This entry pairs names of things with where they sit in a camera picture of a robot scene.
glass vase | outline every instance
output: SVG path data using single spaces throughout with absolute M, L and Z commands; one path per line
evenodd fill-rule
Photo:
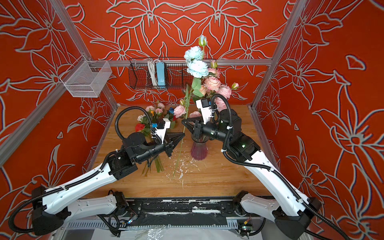
M 196 160 L 204 160 L 208 154 L 207 141 L 209 138 L 203 136 L 200 139 L 196 139 L 192 136 L 193 145 L 191 149 L 191 156 Z

blue rose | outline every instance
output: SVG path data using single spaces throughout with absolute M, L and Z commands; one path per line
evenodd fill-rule
M 187 63 L 187 72 L 195 78 L 202 78 L 208 75 L 208 65 L 203 61 L 193 60 Z
M 191 47 L 190 50 L 187 50 L 184 55 L 184 58 L 187 60 L 187 62 L 192 60 L 202 60 L 203 57 L 204 52 L 199 46 Z

red rose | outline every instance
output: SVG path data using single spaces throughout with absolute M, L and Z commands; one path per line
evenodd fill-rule
M 145 124 L 142 124 L 142 123 L 138 123 L 135 127 L 135 131 L 136 132 L 140 132 L 141 130 L 143 130 L 145 128 Z

artificial flower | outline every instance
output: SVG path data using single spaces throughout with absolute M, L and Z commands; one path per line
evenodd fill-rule
M 135 127 L 135 131 L 136 132 L 140 132 L 141 130 L 143 130 L 145 128 L 145 124 L 142 124 L 142 123 L 138 123 Z
M 238 83 L 233 83 L 232 84 L 232 89 L 233 90 L 236 90 L 236 89 L 238 89 L 239 88 L 239 84 Z
M 187 62 L 191 62 L 192 60 L 201 60 L 204 57 L 204 52 L 201 50 L 199 46 L 191 47 L 189 50 L 185 52 L 184 58 Z
M 178 105 L 175 110 L 173 111 L 173 114 L 175 115 L 175 117 L 180 117 L 181 115 L 187 113 L 187 111 L 185 110 L 185 107 L 183 105 Z
M 200 46 L 206 46 L 207 45 L 207 37 L 205 37 L 204 35 L 201 35 L 199 37 L 199 45 Z
M 163 109 L 161 109 L 161 108 L 156 108 L 155 112 L 156 112 L 158 115 L 160 115 L 160 114 L 163 113 Z
M 217 61 L 216 60 L 211 61 L 211 68 L 217 68 Z
M 147 112 L 154 111 L 154 110 L 155 110 L 155 107 L 152 105 L 149 105 L 148 107 L 145 108 L 145 111 Z
M 217 68 L 208 68 L 209 73 L 213 73 L 215 77 L 218 75 L 218 69 Z
M 141 122 L 141 120 L 143 120 L 143 117 L 144 117 L 144 115 L 140 115 L 140 116 L 137 117 L 137 120 L 138 120 L 139 122 Z
M 208 65 L 199 60 L 193 60 L 190 62 L 187 72 L 195 78 L 202 78 L 208 75 Z
M 193 113 L 189 114 L 190 118 L 197 118 L 201 117 L 201 113 L 199 111 L 194 111 Z
M 216 103 L 216 106 L 217 106 L 217 110 L 219 112 L 221 112 L 222 110 L 227 108 L 227 106 L 225 105 L 225 102 L 221 98 L 216 98 L 215 99 L 215 103 Z
M 216 92 L 218 91 L 218 88 L 220 87 L 220 85 L 221 85 L 220 80 L 213 77 L 213 76 L 208 77 L 204 82 L 204 86 L 206 88 L 208 88 L 209 90 L 216 91 Z
M 207 93 L 207 88 L 202 85 L 199 91 L 201 92 L 201 94 L 203 94 L 203 96 L 205 96 L 205 94 Z
M 166 106 L 165 106 L 164 104 L 162 104 L 162 103 L 158 103 L 158 104 L 157 104 L 157 107 L 158 107 L 158 108 L 162 108 L 162 109 L 164 109 Z
M 229 99 L 232 94 L 232 89 L 228 86 L 221 85 L 217 93 L 223 95 L 226 99 Z

floral wall pattern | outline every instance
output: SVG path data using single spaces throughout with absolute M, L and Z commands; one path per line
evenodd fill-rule
M 383 21 L 382 1 L 308 1 L 257 106 L 282 173 L 351 239 L 384 235 Z
M 60 84 L 80 54 L 48 0 L 0 1 L 0 43 L 1 145 Z M 10 214 L 34 188 L 84 173 L 113 111 L 103 93 L 92 99 L 64 93 L 1 167 L 1 239 L 36 238 L 11 231 Z M 30 218 L 27 206 L 15 222 L 28 228 Z
M 1 145 L 80 54 L 48 0 L 1 1 L 0 45 Z
M 113 111 L 103 93 L 99 98 L 73 98 L 66 92 L 51 108 L 1 167 L 1 239 L 36 238 L 11 231 L 9 215 L 34 188 L 53 187 L 85 173 Z M 16 225 L 31 227 L 31 209 L 26 206 L 17 215 Z
M 182 57 L 204 34 L 207 57 L 213 59 L 271 58 L 294 0 L 214 1 L 98 1 L 63 0 L 66 9 L 95 60 L 140 57 Z M 221 82 L 238 82 L 231 103 L 248 104 L 266 66 L 230 66 L 221 69 Z M 120 104 L 160 100 L 174 104 L 180 90 L 139 90 L 129 87 L 128 70 L 114 68 L 108 81 Z

